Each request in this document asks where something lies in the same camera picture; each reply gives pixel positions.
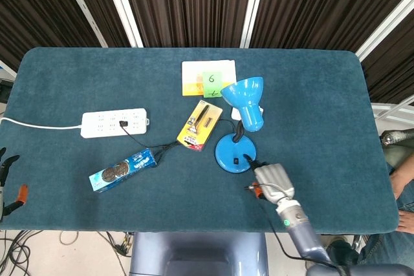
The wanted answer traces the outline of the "bare person hand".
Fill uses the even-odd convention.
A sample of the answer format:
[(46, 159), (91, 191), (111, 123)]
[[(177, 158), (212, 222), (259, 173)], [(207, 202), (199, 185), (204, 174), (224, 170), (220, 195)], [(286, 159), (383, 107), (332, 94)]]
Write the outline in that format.
[(398, 215), (397, 231), (414, 234), (414, 212), (399, 210)]

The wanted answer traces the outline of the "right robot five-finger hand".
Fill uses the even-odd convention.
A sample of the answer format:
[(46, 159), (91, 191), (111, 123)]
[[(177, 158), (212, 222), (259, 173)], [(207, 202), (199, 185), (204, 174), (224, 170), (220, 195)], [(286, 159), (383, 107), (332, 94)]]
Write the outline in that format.
[(294, 186), (281, 164), (259, 162), (247, 154), (243, 156), (256, 178), (256, 181), (246, 186), (245, 189), (253, 192), (256, 198), (266, 199), (276, 206), (294, 198)]

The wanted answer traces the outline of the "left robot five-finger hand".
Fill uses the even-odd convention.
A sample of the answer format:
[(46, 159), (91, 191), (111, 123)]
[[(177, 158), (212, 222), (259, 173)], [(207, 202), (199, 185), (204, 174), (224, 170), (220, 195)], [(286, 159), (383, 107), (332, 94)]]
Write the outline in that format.
[(1, 222), (7, 216), (9, 216), (12, 212), (16, 209), (20, 208), (21, 206), (25, 205), (28, 198), (28, 186), (23, 184), (19, 188), (19, 192), (17, 194), (17, 198), (14, 202), (10, 203), (9, 205), (5, 205), (5, 183), (6, 179), (9, 174), (10, 167), (14, 162), (19, 160), (19, 155), (14, 155), (7, 158), (5, 161), (1, 162)]

